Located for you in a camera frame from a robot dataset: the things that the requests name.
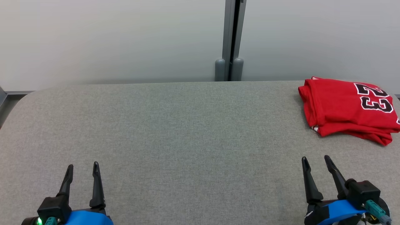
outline metal frame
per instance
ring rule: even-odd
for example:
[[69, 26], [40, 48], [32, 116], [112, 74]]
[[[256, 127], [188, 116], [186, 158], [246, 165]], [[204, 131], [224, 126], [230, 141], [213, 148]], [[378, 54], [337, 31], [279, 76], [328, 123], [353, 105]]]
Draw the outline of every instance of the metal frame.
[[12, 94], [29, 94], [32, 93], [32, 90], [21, 90], [21, 91], [6, 91], [7, 95], [12, 95]]
[[246, 10], [246, 2], [247, 2], [247, 0], [240, 1], [238, 25], [237, 25], [237, 29], [236, 29], [236, 40], [235, 40], [235, 46], [233, 49], [233, 59], [236, 59], [239, 57], [239, 48], [240, 48], [240, 41], [242, 39], [244, 11]]
[[224, 71], [215, 74], [215, 81], [228, 81], [230, 52], [232, 50], [231, 48], [232, 48], [234, 15], [235, 15], [235, 0], [225, 0], [225, 20], [224, 20], [224, 37], [222, 42], [222, 60], [216, 61], [216, 67], [221, 67], [223, 65]]
[[244, 11], [246, 9], [247, 0], [241, 0], [239, 6], [239, 15], [236, 28], [236, 38], [233, 49], [232, 71], [230, 75], [231, 81], [241, 81], [244, 61], [239, 58], [240, 41], [242, 39], [242, 30], [244, 22]]
[[7, 98], [7, 94], [0, 87], [0, 106], [3, 104], [4, 100]]

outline white wall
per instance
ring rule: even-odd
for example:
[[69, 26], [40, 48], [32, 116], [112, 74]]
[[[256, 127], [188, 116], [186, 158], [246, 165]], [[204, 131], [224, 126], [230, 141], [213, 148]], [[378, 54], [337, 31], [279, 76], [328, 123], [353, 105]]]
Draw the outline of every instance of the white wall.
[[0, 86], [213, 81], [224, 0], [2, 0]]
[[400, 1], [247, 0], [242, 80], [364, 80], [400, 94]]

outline folded red shirt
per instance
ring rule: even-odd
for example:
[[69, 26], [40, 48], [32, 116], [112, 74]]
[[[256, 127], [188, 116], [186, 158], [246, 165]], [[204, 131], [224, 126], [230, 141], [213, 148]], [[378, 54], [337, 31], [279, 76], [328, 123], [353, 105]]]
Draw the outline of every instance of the folded red shirt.
[[299, 93], [308, 125], [322, 137], [342, 132], [386, 146], [400, 131], [393, 98], [375, 85], [312, 77]]

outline black printed number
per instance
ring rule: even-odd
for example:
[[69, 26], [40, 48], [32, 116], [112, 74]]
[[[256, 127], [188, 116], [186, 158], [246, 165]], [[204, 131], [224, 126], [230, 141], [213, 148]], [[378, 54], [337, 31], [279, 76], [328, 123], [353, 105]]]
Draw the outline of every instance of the black printed number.
[[371, 102], [371, 99], [367, 96], [363, 96], [361, 99], [361, 106], [363, 109], [380, 110], [385, 113], [391, 113], [393, 111], [392, 105], [386, 98], [379, 99], [378, 102]]
[[384, 97], [380, 98], [379, 102], [374, 102], [371, 101], [370, 97], [367, 96], [362, 96], [360, 97], [361, 99], [361, 107], [366, 110], [380, 110], [384, 113], [391, 113], [393, 112], [393, 106], [390, 104], [390, 102], [386, 99], [386, 97], [389, 97], [389, 95], [383, 91], [380, 88], [371, 88], [368, 87], [364, 84], [354, 84], [357, 88], [357, 93], [361, 95], [369, 95], [370, 91], [376, 96], [376, 97]]
[[376, 96], [376, 97], [389, 97], [389, 95], [382, 89], [380, 88], [370, 88], [364, 84], [354, 84], [357, 88], [358, 94], [362, 95], [369, 95], [370, 91]]

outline gray table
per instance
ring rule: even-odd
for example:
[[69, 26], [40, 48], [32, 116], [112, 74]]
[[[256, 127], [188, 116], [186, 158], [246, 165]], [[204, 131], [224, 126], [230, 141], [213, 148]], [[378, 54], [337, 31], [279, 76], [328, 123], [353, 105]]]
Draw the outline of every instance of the gray table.
[[[303, 224], [301, 157], [325, 199], [370, 180], [400, 221], [400, 136], [387, 147], [308, 128], [301, 81], [66, 86], [24, 97], [0, 130], [0, 221], [19, 224], [74, 164], [87, 208], [98, 161], [115, 224]], [[400, 112], [398, 101], [395, 109]]]

